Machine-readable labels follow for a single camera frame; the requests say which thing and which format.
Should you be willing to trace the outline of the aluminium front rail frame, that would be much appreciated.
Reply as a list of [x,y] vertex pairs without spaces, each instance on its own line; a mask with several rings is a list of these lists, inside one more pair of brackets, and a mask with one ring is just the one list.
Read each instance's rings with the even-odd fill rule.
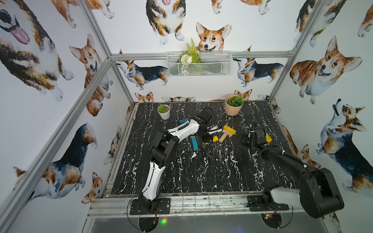
[[298,207],[289,206],[281,210],[279,206],[270,208],[257,204],[249,207],[249,199],[257,201],[260,192],[233,192],[233,193],[197,193],[187,195],[161,195],[163,206],[150,214],[139,209],[139,205],[132,204],[131,197],[102,198],[93,201],[87,218],[126,218],[126,217],[155,217],[155,216],[213,216],[213,215],[242,215],[273,213],[290,213],[291,211],[304,212]]

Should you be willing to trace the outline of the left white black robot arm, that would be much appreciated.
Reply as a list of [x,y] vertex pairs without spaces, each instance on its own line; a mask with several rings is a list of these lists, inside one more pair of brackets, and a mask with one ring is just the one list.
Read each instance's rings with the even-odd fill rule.
[[176,156],[179,143],[189,136],[199,136],[204,143],[211,143],[213,134],[220,131],[222,127],[217,123],[215,112],[205,107],[179,126],[157,132],[155,139],[148,144],[150,169],[145,186],[139,193],[140,203],[148,213],[157,209],[162,175]]

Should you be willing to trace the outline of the green fern with white flower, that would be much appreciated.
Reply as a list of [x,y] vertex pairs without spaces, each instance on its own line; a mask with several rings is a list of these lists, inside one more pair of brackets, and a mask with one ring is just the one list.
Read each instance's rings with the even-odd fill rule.
[[191,39],[191,43],[187,43],[186,46],[187,51],[183,51],[179,58],[179,68],[184,76],[195,74],[201,68],[199,65],[201,63],[199,51],[193,39]]

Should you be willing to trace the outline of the long teal block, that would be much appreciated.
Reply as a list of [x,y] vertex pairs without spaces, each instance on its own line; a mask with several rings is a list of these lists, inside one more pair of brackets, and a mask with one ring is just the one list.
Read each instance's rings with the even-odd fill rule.
[[198,143],[197,143],[196,137],[192,136],[191,141],[192,141],[193,150],[197,151],[199,148],[198,148]]

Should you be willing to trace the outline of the small white plant pot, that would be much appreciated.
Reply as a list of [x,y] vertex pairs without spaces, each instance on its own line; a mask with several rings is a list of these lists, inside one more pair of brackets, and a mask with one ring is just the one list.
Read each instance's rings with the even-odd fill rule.
[[161,104],[161,105],[158,106],[158,108],[157,108],[157,111],[158,111],[160,117],[161,117],[163,120],[167,120],[167,119],[170,118],[170,115],[171,115],[170,110],[171,110],[171,108],[170,108],[170,106],[167,105],[167,104]]

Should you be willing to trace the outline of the yellow toy shovel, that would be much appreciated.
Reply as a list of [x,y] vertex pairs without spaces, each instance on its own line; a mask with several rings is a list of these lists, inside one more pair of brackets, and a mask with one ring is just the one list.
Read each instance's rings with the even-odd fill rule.
[[272,142],[272,138],[268,134],[266,134],[266,142],[267,143],[271,143]]

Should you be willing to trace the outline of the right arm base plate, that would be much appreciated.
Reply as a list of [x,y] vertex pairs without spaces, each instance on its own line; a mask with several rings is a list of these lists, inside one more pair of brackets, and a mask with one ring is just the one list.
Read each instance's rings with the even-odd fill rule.
[[275,203],[268,194],[249,195],[247,196],[247,207],[251,212],[274,212],[287,211],[289,206],[286,204]]

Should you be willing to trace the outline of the short teal block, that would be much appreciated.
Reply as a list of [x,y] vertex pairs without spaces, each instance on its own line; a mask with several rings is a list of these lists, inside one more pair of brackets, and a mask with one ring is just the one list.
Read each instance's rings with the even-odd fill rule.
[[185,122],[187,122],[188,121],[188,119],[181,119],[181,120],[179,120],[179,123],[180,124],[184,124]]

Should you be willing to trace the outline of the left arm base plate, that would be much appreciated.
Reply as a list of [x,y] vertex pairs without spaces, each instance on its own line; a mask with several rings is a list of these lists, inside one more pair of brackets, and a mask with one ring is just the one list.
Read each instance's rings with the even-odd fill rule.
[[170,198],[158,198],[152,202],[134,199],[130,204],[130,215],[155,215],[169,214],[171,207]]

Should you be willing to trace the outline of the natural wood block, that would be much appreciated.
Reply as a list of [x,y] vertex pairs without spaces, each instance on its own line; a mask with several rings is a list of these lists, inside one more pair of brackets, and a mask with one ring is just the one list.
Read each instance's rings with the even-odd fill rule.
[[222,132],[230,137],[232,137],[234,134],[231,133],[230,131],[227,131],[226,129],[223,129]]
[[219,142],[222,143],[224,142],[224,140],[226,139],[226,137],[228,136],[228,134],[224,133],[221,138],[219,139]]

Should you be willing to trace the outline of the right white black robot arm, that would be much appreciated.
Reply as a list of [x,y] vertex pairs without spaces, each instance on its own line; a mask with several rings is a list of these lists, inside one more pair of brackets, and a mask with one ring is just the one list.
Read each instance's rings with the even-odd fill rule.
[[257,198],[248,198],[253,211],[275,210],[283,206],[303,209],[312,218],[320,218],[344,208],[342,195],[331,171],[315,168],[269,142],[263,126],[254,124],[247,134],[239,134],[242,146],[256,152],[264,160],[288,170],[299,182],[296,188],[273,186]]

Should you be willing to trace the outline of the terracotta plant pot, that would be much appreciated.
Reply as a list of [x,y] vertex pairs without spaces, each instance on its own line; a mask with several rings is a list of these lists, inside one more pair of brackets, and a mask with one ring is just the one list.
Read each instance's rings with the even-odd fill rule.
[[225,112],[229,116],[236,116],[244,104],[243,97],[238,95],[228,95],[225,99]]

